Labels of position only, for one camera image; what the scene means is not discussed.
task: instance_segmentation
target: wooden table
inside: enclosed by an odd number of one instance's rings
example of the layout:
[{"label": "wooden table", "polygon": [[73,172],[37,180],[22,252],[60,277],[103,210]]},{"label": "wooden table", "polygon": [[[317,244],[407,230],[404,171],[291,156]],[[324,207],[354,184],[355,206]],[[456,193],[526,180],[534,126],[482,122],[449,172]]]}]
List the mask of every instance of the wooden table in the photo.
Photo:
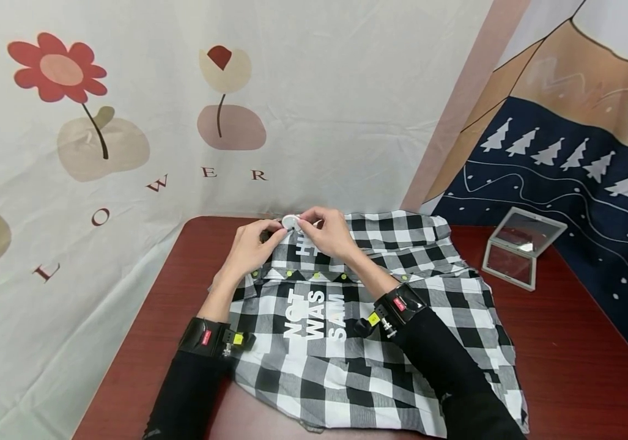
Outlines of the wooden table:
[{"label": "wooden table", "polygon": [[[226,258],[235,228],[252,219],[188,222],[101,383],[74,439],[139,439],[179,338]],[[453,227],[453,242],[480,267],[490,228]],[[531,440],[628,439],[628,346],[552,247],[538,260],[536,291],[489,274],[500,320],[517,346]],[[210,439],[421,439],[405,431],[327,430],[296,421],[227,385]]]}]

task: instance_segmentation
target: flower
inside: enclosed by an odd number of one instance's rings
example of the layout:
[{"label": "flower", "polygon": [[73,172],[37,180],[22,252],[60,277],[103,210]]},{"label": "flower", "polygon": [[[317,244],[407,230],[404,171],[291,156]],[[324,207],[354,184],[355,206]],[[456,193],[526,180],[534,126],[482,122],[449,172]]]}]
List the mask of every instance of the flower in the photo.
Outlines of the flower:
[{"label": "flower", "polygon": [[37,46],[12,42],[8,54],[27,66],[15,73],[15,82],[24,89],[37,88],[45,102],[69,97],[85,103],[86,92],[105,95],[106,87],[94,78],[104,78],[106,70],[92,64],[94,54],[85,43],[74,43],[67,51],[59,38],[43,32],[37,36]]},{"label": "flower", "polygon": [[199,51],[199,68],[212,88],[228,94],[248,83],[252,65],[244,51],[229,51],[223,46],[213,46],[208,52]]}]

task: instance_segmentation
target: wrist strap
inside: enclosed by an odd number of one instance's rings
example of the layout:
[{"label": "wrist strap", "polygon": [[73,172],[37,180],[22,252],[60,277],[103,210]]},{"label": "wrist strap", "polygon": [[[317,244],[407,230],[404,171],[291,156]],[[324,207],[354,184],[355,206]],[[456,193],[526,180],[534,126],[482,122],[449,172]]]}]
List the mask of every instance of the wrist strap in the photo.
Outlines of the wrist strap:
[{"label": "wrist strap", "polygon": [[230,356],[232,348],[247,351],[253,347],[254,334],[236,333],[229,324],[192,318],[179,341],[178,351],[217,358]]},{"label": "wrist strap", "polygon": [[407,284],[400,284],[375,301],[374,305],[375,311],[355,324],[356,332],[362,337],[369,337],[375,325],[380,324],[387,337],[392,338],[398,329],[426,309],[425,302]]}]

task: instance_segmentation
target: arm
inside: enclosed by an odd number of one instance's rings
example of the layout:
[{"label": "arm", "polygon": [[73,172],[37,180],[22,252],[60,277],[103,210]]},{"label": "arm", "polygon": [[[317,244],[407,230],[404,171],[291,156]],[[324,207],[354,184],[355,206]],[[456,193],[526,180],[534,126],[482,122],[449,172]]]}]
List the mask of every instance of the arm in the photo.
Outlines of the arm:
[{"label": "arm", "polygon": [[[301,229],[317,248],[341,259],[375,301],[400,284],[357,247],[342,213],[315,207],[300,217]],[[312,223],[320,219],[323,226],[318,229]],[[480,367],[433,310],[416,314],[397,330],[393,342],[442,399],[449,440],[525,438]]]},{"label": "arm", "polygon": [[[261,243],[259,237],[264,230],[274,234],[266,243]],[[239,227],[226,263],[213,278],[211,292],[197,317],[227,323],[240,280],[261,266],[285,235],[282,225],[275,221],[257,221]],[[161,385],[142,438],[203,439],[228,367],[229,362],[222,356],[202,356],[180,347]]]}]

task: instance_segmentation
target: red flower illustration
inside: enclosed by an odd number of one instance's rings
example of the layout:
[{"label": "red flower illustration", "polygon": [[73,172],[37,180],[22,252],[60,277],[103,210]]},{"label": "red flower illustration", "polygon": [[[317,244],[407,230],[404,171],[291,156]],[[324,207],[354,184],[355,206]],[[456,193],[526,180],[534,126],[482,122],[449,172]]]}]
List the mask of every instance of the red flower illustration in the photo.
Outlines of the red flower illustration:
[{"label": "red flower illustration", "polygon": [[106,87],[94,78],[104,78],[106,70],[92,64],[94,54],[85,43],[74,43],[67,51],[64,43],[52,34],[37,36],[37,46],[26,42],[12,42],[8,53],[28,68],[18,70],[15,82],[24,89],[36,87],[45,102],[69,97],[85,103],[86,92],[105,95]]}]

